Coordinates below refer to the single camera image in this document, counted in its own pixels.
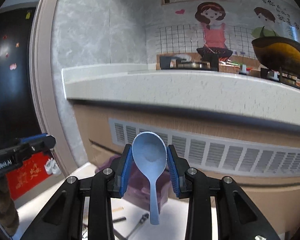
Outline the gas stove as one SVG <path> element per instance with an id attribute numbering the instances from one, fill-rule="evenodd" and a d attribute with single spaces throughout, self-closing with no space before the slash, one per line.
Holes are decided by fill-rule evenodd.
<path id="1" fill-rule="evenodd" d="M 202 70 L 202 71 L 219 71 L 219 63 L 214 60 L 193 61 L 187 54 L 178 55 L 159 55 L 159 67 L 161 70 Z"/>

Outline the blue plastic rice spoon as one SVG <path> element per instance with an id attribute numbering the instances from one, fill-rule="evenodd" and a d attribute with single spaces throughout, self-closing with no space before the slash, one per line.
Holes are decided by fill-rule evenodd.
<path id="1" fill-rule="evenodd" d="M 157 180 L 167 164 L 167 150 L 161 137 L 153 132 L 141 132 L 133 140 L 132 154 L 139 171 L 149 181 L 150 223 L 159 225 Z"/>

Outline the black chopstick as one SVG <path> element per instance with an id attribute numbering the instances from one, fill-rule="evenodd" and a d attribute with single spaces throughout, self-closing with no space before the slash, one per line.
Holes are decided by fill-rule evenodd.
<path id="1" fill-rule="evenodd" d="M 127 220 L 126 217 L 120 217 L 120 218 L 114 219 L 113 220 L 113 224 L 119 223 L 119 222 L 122 222 L 122 221 L 125 221 L 125 220 Z"/>

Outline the white sneakers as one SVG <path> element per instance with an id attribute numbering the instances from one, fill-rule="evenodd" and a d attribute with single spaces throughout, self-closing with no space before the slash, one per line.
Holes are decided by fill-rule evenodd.
<path id="1" fill-rule="evenodd" d="M 59 176 L 62 172 L 55 159 L 50 158 L 44 165 L 47 175 Z"/>

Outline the small metal shovel spoon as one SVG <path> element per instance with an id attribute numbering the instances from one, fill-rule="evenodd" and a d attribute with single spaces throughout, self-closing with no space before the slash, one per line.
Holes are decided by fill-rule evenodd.
<path id="1" fill-rule="evenodd" d="M 132 231 L 128 234 L 126 239 L 129 239 L 133 235 L 133 233 L 136 232 L 136 230 L 138 230 L 147 221 L 147 219 L 149 219 L 149 213 L 144 213 L 138 221 L 138 223 L 136 224 L 136 226 L 134 226 Z"/>

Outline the grey ventilation grille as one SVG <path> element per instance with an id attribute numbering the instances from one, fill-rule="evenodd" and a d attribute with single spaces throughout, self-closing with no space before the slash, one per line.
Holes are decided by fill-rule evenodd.
<path id="1" fill-rule="evenodd" d="M 206 171 L 246 177 L 300 177 L 300 148 L 275 146 L 166 129 L 110 118 L 112 142 L 131 144 L 141 132 L 157 134 L 189 164 Z"/>

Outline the purple plastic bin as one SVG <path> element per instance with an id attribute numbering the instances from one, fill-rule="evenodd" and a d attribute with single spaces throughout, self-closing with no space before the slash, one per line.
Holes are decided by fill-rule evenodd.
<path id="1" fill-rule="evenodd" d="M 168 192 L 171 186 L 170 174 L 167 171 L 164 171 L 159 177 L 156 186 L 158 209 L 159 212 L 161 212 L 161 208 L 168 201 Z M 123 199 L 144 210 L 150 210 L 149 181 L 134 163 L 131 168 L 127 191 L 125 192 Z"/>

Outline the red floor mat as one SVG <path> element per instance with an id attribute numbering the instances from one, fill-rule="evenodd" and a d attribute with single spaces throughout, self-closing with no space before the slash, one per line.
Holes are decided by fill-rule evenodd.
<path id="1" fill-rule="evenodd" d="M 49 178 L 44 165 L 49 156 L 43 152 L 34 154 L 30 159 L 23 162 L 23 166 L 8 173 L 7 181 L 13 200 L 17 200 L 30 189 Z"/>

